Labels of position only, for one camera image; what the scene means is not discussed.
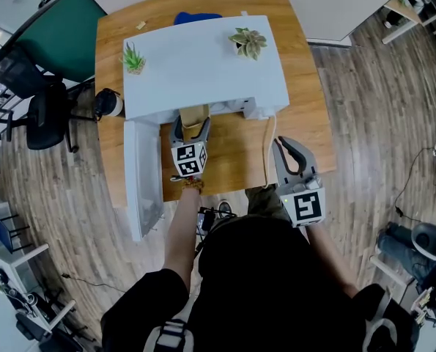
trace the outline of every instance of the green succulent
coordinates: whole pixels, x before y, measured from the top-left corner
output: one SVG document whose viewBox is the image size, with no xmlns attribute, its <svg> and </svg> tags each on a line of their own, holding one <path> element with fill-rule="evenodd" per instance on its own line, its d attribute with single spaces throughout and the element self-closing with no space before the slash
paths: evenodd
<svg viewBox="0 0 436 352">
<path fill-rule="evenodd" d="M 236 27 L 236 31 L 237 34 L 229 37 L 229 40 L 241 45 L 237 51 L 237 54 L 245 55 L 257 60 L 262 47 L 267 46 L 267 38 L 265 38 L 263 35 L 260 35 L 257 30 L 250 31 L 246 27 L 244 29 Z"/>
<path fill-rule="evenodd" d="M 139 51 L 136 52 L 134 43 L 132 49 L 127 42 L 127 48 L 123 51 L 123 59 L 120 62 L 126 65 L 129 73 L 139 74 L 143 69 L 146 59 L 140 56 Z"/>
</svg>

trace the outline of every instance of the wooden floor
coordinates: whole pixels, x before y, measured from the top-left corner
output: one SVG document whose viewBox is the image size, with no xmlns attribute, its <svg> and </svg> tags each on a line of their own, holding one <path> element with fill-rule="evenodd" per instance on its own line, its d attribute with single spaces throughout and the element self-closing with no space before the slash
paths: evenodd
<svg viewBox="0 0 436 352">
<path fill-rule="evenodd" d="M 411 162 L 436 141 L 436 42 L 422 27 L 383 45 L 382 13 L 352 36 L 351 49 L 312 48 L 325 91 L 338 171 L 323 176 L 326 224 L 358 275 L 358 284 L 381 280 L 369 264 L 376 233 L 389 220 Z M 91 92 L 81 105 L 92 102 Z M 62 285 L 77 302 L 74 317 L 100 339 L 100 318 L 121 296 L 107 287 L 61 279 L 67 273 L 94 283 L 128 289 L 163 261 L 163 240 L 175 203 L 141 243 L 130 238 L 125 210 L 111 206 L 94 123 L 73 123 L 80 150 L 61 144 L 42 152 L 26 148 L 24 129 L 0 149 L 0 198 L 32 226 L 29 238 L 49 243 L 37 263 L 53 286 Z M 244 213 L 242 192 L 230 198 Z M 436 223 L 436 159 L 419 155 L 410 183 L 397 205 L 416 219 Z"/>
</svg>

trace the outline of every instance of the potted succulent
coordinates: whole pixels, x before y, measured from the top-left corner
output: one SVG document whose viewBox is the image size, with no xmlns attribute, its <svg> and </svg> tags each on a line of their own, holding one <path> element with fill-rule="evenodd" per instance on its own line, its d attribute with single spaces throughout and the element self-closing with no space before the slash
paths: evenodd
<svg viewBox="0 0 436 352">
<path fill-rule="evenodd" d="M 257 60 L 262 47 L 267 46 L 267 38 L 260 35 L 257 30 L 250 31 L 246 27 L 243 29 L 236 27 L 236 31 L 237 34 L 229 37 L 229 40 L 235 43 L 237 54 Z"/>
<path fill-rule="evenodd" d="M 141 57 L 139 51 L 136 52 L 135 44 L 133 48 L 127 42 L 127 48 L 123 51 L 123 59 L 120 60 L 127 67 L 127 72 L 131 74 L 139 74 L 143 70 L 146 59 Z"/>
</svg>

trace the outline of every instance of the blue chair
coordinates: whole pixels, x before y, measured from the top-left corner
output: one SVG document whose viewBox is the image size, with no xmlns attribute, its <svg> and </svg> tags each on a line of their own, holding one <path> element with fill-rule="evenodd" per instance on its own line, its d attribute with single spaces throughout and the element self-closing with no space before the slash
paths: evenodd
<svg viewBox="0 0 436 352">
<path fill-rule="evenodd" d="M 12 239 L 21 235 L 22 230 L 27 230 L 29 228 L 29 226 L 27 226 L 23 228 L 18 228 L 16 230 L 8 230 L 7 227 L 4 225 L 3 221 L 15 218 L 16 216 L 18 215 L 8 216 L 7 218 L 0 219 L 0 241 L 3 243 L 4 246 L 6 246 L 6 249 L 9 250 L 11 254 L 32 245 L 30 243 L 21 246 L 20 248 L 14 249 L 14 246 L 12 245 Z"/>
</svg>

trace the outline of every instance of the person's arm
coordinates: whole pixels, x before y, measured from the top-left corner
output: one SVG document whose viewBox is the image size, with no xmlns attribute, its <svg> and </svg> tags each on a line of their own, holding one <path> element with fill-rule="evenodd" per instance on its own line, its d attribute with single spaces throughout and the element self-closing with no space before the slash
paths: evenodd
<svg viewBox="0 0 436 352">
<path fill-rule="evenodd" d="M 187 290 L 190 290 L 191 271 L 195 259 L 199 199 L 200 193 L 197 189 L 183 190 L 166 239 L 166 259 L 163 268 L 169 268 L 179 274 Z"/>
<path fill-rule="evenodd" d="M 336 248 L 330 234 L 323 224 L 306 227 L 308 241 L 319 256 L 327 272 L 339 283 L 342 290 L 354 297 L 359 289 L 356 287 L 356 277 Z"/>
</svg>

